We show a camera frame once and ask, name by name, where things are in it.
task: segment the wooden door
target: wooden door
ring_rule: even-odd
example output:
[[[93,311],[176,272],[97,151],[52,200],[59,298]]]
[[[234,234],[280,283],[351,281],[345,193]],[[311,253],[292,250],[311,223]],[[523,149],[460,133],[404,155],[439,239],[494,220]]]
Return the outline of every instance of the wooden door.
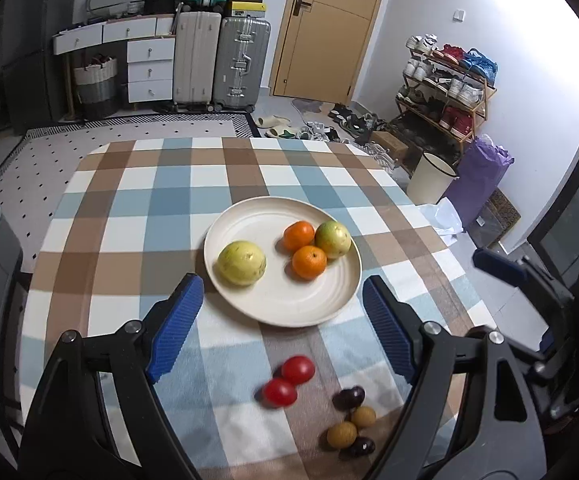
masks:
[[[274,94],[347,102],[377,0],[294,0]]]

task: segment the white suitcase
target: white suitcase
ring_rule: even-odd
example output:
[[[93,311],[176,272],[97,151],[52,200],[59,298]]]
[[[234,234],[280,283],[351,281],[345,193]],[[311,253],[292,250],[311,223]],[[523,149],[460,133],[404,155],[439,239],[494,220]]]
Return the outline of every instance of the white suitcase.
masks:
[[[209,104],[221,15],[180,12],[174,48],[174,102]]]

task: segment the red sneaker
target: red sneaker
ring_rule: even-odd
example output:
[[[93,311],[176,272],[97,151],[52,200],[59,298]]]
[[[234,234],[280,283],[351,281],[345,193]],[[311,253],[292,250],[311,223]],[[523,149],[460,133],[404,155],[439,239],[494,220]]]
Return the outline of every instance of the red sneaker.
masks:
[[[456,110],[456,121],[454,126],[451,128],[452,134],[458,137],[458,139],[464,139],[474,129],[474,121],[471,115],[468,115],[461,110]]]
[[[464,55],[465,51],[460,48],[460,46],[451,46],[449,43],[443,46],[443,50],[435,50],[433,52],[433,56],[445,59],[454,64],[458,64]]]
[[[459,110],[453,106],[446,107],[445,111],[443,112],[443,117],[439,121],[439,124],[446,130],[450,129],[456,121],[458,111]]]

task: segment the purple bag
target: purple bag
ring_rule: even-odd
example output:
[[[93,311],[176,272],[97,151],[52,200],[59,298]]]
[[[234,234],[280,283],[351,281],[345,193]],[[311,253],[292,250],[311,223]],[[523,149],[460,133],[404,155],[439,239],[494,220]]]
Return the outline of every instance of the purple bag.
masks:
[[[473,222],[514,159],[487,136],[476,137],[457,168],[460,178],[449,184],[445,195],[458,212],[463,228]]]

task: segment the red tomato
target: red tomato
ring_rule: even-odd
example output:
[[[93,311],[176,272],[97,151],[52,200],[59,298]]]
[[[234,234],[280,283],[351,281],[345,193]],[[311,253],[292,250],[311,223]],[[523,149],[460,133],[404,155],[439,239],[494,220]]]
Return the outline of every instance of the red tomato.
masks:
[[[272,379],[263,386],[263,397],[270,404],[281,408],[294,404],[298,394],[293,384],[283,379]]]
[[[316,373],[316,367],[304,355],[295,355],[285,361],[281,367],[281,374],[292,384],[307,383]]]

